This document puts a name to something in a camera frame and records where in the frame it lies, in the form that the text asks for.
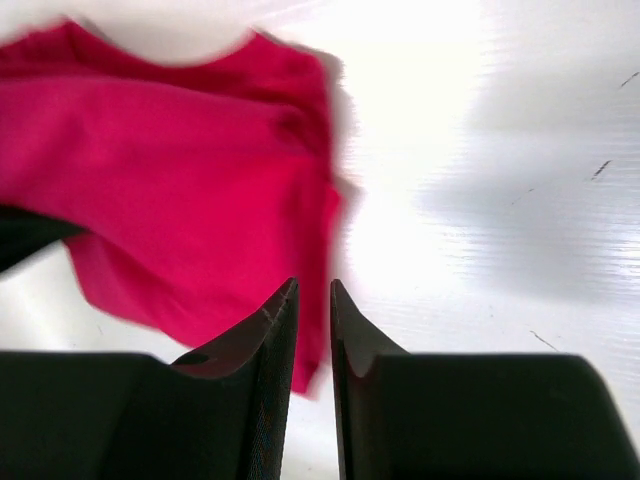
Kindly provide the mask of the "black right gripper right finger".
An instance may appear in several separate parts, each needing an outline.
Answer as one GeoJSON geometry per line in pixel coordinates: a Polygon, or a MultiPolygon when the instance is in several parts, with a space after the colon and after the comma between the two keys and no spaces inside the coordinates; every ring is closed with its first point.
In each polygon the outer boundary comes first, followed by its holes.
{"type": "Polygon", "coordinates": [[[569,354],[411,353],[330,289],[344,479],[635,479],[597,371],[569,354]]]}

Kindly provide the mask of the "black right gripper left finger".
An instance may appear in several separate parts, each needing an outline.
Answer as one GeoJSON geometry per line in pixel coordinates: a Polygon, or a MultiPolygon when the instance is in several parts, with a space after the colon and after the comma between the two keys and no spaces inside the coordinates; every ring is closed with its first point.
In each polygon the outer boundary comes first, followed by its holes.
{"type": "Polygon", "coordinates": [[[5,479],[276,479],[298,327],[286,281],[166,364],[135,353],[4,352],[5,479]]]}

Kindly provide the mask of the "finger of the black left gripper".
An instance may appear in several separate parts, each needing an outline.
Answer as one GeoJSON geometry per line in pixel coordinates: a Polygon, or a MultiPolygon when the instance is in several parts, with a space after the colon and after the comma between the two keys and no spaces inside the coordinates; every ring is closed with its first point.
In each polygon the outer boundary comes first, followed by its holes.
{"type": "Polygon", "coordinates": [[[49,245],[85,234],[73,222],[18,207],[1,206],[1,272],[29,259],[49,245]]]}

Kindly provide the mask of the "pink t-shirt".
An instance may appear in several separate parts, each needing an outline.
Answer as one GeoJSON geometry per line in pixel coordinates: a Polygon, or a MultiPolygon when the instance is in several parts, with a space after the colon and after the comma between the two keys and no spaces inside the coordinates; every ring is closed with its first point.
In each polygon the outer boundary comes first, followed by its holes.
{"type": "Polygon", "coordinates": [[[322,63],[259,33],[187,67],[73,22],[1,47],[2,203],[81,227],[87,301],[188,346],[296,278],[299,394],[326,350],[332,147],[322,63]]]}

